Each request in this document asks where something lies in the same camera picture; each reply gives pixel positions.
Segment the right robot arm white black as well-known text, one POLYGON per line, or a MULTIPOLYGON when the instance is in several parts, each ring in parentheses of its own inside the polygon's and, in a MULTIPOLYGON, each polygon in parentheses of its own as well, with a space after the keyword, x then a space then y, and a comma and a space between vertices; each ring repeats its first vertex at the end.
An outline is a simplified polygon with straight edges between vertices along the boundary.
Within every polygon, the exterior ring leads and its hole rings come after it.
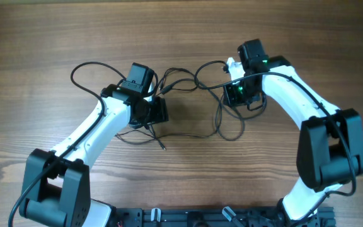
POLYGON ((363 174, 362 119, 354 109, 342 110, 311 89, 291 63, 269 57, 259 39, 238 47, 240 60, 226 61, 231 82, 223 86, 224 104, 250 106, 273 98, 300 130, 296 166, 299 179, 280 201, 274 224, 299 226, 322 222, 320 204, 332 194, 351 196, 363 174))

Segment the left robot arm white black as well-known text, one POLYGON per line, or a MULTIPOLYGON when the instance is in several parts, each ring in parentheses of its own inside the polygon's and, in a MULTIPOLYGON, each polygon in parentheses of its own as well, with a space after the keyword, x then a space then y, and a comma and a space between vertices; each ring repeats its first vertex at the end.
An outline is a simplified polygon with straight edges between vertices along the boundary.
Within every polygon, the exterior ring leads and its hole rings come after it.
POLYGON ((100 94, 91 114, 49 151, 35 149, 27 158, 16 213, 46 226, 122 226, 116 208, 91 198, 89 173, 99 155, 126 127, 148 128, 168 120, 165 101, 156 96, 158 76, 133 63, 128 76, 100 94))

